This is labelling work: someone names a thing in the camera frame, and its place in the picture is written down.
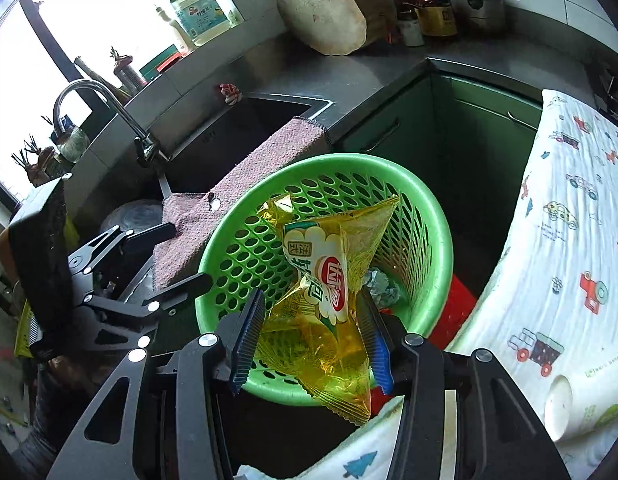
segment plastic wrapper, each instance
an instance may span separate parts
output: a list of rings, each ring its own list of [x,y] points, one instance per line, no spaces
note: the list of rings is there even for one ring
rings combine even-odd
[[[395,283],[391,283],[389,277],[377,267],[371,267],[362,279],[362,284],[369,289],[378,308],[388,308],[395,305],[400,299],[400,289]]]
[[[355,321],[356,294],[398,203],[394,196],[364,209],[282,227],[279,221],[292,214],[287,207],[291,196],[270,200],[259,212],[281,235],[299,279],[265,319],[258,354],[358,425],[369,420],[371,401],[369,360]]]

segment green cabinet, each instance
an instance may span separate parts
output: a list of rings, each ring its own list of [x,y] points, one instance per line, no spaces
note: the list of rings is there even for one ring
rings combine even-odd
[[[407,168],[436,194],[441,191],[439,137],[431,79],[420,79],[371,114],[337,149],[368,153]]]
[[[500,254],[542,108],[452,76],[432,76],[432,88],[445,214],[454,230]]]
[[[438,198],[452,232],[497,260],[520,197],[540,105],[455,76],[422,78],[337,145],[404,166]]]

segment cabinet handle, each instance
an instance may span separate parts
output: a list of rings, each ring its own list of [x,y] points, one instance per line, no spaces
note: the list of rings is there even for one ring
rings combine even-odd
[[[370,148],[365,148],[362,151],[364,153],[373,152],[380,144],[382,144],[382,142],[384,142],[385,139],[387,139],[387,137],[389,137],[391,134],[393,134],[394,131],[396,131],[398,128],[400,128],[400,119],[395,118],[393,123],[391,123],[391,126],[389,126],[384,131],[384,133],[380,137],[378,137],[378,140],[375,142],[375,144],[373,146],[371,146]]]
[[[513,121],[516,124],[520,124],[521,126],[524,126],[526,128],[529,128],[530,130],[534,130],[535,132],[538,131],[538,128],[534,128],[534,126],[532,126],[531,124],[527,124],[525,121],[521,121],[520,119],[516,119],[511,112],[507,112],[507,117],[510,118],[510,121]]]

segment stainless steel countertop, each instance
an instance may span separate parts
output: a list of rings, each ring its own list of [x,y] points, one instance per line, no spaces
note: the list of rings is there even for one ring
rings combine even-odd
[[[379,42],[349,56],[328,57],[283,35],[251,49],[243,59],[262,69],[249,91],[333,101],[317,117],[333,141],[430,70],[477,79],[537,102],[542,102],[542,89],[554,89],[595,107],[579,61],[521,37],[462,39],[416,48]]]

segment stainless steel sink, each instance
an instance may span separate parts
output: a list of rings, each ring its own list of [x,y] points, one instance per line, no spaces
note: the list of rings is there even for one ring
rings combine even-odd
[[[169,191],[207,192],[293,117],[314,118],[330,105],[320,99],[246,94],[206,121],[174,151],[161,178],[163,196]]]
[[[162,200],[172,192],[207,192],[250,152],[295,116],[316,118],[331,101],[273,94],[245,94],[233,107],[200,124],[167,162],[142,168],[129,146],[83,204],[75,219],[95,236],[113,209],[133,200]]]

